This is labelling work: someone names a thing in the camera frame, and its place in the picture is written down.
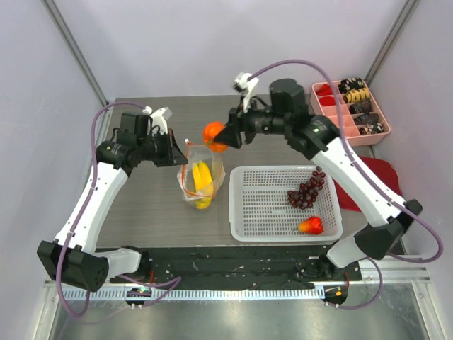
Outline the orange toy pumpkin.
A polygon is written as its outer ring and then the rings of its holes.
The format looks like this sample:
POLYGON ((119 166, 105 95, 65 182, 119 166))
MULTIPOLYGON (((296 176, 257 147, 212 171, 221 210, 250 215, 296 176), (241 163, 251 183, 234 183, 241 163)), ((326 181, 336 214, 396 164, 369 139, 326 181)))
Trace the orange toy pumpkin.
POLYGON ((208 123, 203 132, 202 138, 206 147, 213 152, 224 152, 229 146, 214 141, 214 138, 223 130, 224 125, 221 122, 208 123))

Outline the clear zip bag orange zipper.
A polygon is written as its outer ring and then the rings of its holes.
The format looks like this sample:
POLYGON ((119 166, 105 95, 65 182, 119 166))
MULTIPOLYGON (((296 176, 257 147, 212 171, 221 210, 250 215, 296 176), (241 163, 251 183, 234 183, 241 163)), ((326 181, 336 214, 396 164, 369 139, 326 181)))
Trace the clear zip bag orange zipper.
POLYGON ((187 164, 180 168, 177 179, 183 200, 198 210, 211 206, 225 177, 220 153, 185 139, 187 164))

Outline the yellow toy banana bunch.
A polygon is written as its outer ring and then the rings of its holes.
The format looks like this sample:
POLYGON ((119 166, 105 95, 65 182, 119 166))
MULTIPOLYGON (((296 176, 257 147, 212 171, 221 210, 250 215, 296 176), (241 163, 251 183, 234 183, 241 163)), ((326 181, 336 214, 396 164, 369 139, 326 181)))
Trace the yellow toy banana bunch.
POLYGON ((195 207, 199 210, 208 208, 212 202, 214 195, 214 182, 210 168, 203 161, 193 164, 192 167, 193 181, 195 185, 195 193, 197 200, 195 207))

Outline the dark red toy grapes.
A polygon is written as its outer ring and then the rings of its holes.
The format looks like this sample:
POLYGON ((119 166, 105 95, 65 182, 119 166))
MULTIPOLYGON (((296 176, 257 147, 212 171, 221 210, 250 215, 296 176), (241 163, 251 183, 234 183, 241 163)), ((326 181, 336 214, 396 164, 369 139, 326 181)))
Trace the dark red toy grapes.
POLYGON ((326 173, 320 166, 317 166, 312 171, 310 178, 300 183, 297 190, 287 192, 287 202, 296 209, 312 208, 325 186, 326 173))

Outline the red toy pepper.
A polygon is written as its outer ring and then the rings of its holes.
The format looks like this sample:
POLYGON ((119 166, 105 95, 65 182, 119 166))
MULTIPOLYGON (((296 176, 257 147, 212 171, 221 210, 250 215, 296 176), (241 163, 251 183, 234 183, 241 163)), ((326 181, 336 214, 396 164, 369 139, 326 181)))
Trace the red toy pepper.
POLYGON ((312 216, 303 222, 300 222, 295 228, 294 231, 297 231, 302 234, 310 235, 320 235, 323 233, 323 222, 320 217, 312 216))

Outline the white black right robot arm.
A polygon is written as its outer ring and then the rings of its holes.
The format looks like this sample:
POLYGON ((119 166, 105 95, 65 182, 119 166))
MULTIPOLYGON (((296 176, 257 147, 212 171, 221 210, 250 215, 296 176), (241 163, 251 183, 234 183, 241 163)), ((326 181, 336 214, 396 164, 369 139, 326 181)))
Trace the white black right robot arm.
POLYGON ((319 263, 323 277, 337 279, 346 266, 365 257, 383 259, 421 213, 422 205, 417 200, 404 200, 356 159, 329 118, 310 114, 304 88, 295 80, 272 82, 271 104, 264 108, 252 102, 257 83, 250 74, 235 79, 241 103, 229 111, 228 122, 215 142, 239 149, 258 133, 282 135, 292 149, 320 166, 355 201, 367 225, 327 251, 319 263))

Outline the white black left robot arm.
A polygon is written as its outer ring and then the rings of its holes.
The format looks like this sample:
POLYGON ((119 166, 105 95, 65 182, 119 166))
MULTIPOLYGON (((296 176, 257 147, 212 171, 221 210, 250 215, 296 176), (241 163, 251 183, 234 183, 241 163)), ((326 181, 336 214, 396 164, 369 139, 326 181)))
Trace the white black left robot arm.
POLYGON ((151 266, 139 250, 122 247, 98 253, 96 245, 108 211, 134 168, 145 161, 157 167, 187 164, 168 127, 171 115, 167 107, 123 113, 114 138, 96 147, 96 166, 70 218, 53 241, 38 246, 38 258, 52 280, 94 293, 122 274, 137 283, 150 276, 151 266))

